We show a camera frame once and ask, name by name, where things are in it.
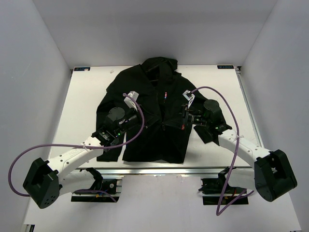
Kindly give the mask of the black jacket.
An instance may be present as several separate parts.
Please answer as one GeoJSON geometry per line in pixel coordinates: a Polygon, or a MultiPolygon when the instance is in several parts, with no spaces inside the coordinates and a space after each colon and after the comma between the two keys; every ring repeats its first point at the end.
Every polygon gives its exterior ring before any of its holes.
{"type": "Polygon", "coordinates": [[[137,103],[144,115],[145,124],[130,129],[120,141],[128,140],[125,147],[105,151],[97,161],[117,161],[120,156],[126,162],[183,163],[190,133],[189,125],[181,130],[182,105],[190,104],[192,110],[202,110],[208,100],[179,72],[175,59],[156,57],[145,60],[121,71],[106,89],[106,95],[97,108],[96,127],[114,107],[125,111],[123,93],[138,93],[137,103]]]}

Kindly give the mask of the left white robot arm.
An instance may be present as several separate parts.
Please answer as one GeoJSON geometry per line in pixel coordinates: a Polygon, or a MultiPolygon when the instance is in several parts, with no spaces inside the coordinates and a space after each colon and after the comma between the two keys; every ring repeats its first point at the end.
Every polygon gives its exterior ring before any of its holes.
{"type": "Polygon", "coordinates": [[[79,172],[76,169],[103,151],[124,146],[121,136],[136,126],[144,127],[139,107],[128,111],[112,108],[103,125],[80,145],[72,145],[69,151],[48,160],[34,160],[23,183],[24,189],[40,209],[49,207],[59,196],[69,192],[101,192],[103,177],[100,172],[94,168],[79,172]]]}

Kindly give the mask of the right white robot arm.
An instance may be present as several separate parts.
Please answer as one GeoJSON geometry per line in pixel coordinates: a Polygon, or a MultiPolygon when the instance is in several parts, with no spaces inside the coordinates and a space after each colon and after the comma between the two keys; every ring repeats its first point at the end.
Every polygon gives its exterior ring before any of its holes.
{"type": "Polygon", "coordinates": [[[219,103],[206,100],[203,110],[192,110],[190,104],[182,106],[181,128],[193,125],[203,143],[214,142],[245,161],[250,168],[226,167],[218,173],[215,183],[205,184],[200,191],[231,193],[233,189],[257,191],[266,201],[272,202],[297,187],[297,180],[287,155],[259,147],[237,135],[223,116],[219,103]]]}

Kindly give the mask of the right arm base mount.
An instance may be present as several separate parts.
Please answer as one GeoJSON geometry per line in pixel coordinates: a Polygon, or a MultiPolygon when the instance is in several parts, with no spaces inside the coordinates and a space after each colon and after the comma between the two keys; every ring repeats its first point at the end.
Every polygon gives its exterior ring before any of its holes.
{"type": "MultiPolygon", "coordinates": [[[[229,167],[218,173],[217,178],[203,178],[201,179],[202,185],[198,189],[202,193],[203,205],[217,205],[219,202],[220,194],[225,183],[225,175],[228,173],[229,167]]],[[[231,187],[227,185],[221,205],[227,205],[234,200],[241,192],[242,188],[231,187]]]]}

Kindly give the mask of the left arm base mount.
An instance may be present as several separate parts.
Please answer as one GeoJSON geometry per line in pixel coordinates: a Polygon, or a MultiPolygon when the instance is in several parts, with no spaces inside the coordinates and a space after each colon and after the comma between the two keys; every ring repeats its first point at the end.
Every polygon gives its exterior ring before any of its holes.
{"type": "Polygon", "coordinates": [[[89,188],[78,188],[71,196],[71,202],[116,203],[122,191],[122,178],[114,175],[102,175],[94,168],[80,170],[90,174],[94,180],[89,188]]]}

